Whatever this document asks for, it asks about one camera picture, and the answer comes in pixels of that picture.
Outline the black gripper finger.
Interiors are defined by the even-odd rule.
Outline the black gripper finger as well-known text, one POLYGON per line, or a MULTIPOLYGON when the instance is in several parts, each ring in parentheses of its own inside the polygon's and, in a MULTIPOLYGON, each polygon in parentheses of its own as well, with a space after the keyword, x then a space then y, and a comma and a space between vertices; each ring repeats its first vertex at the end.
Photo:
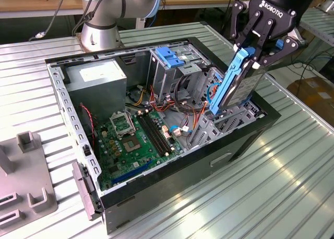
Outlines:
POLYGON ((248 45, 257 50, 263 49, 263 8, 260 5, 261 0, 234 2, 230 30, 230 37, 234 40, 234 50, 248 45))
POLYGON ((276 25, 275 20, 268 19, 262 29, 262 34, 256 45, 256 50, 252 58, 252 68, 258 69, 260 66, 269 66, 278 60, 284 58, 295 52, 299 48, 299 44, 297 40, 286 37, 283 40, 282 49, 270 55, 269 52, 272 52, 271 47, 273 46, 273 42, 270 41, 271 33, 276 25))

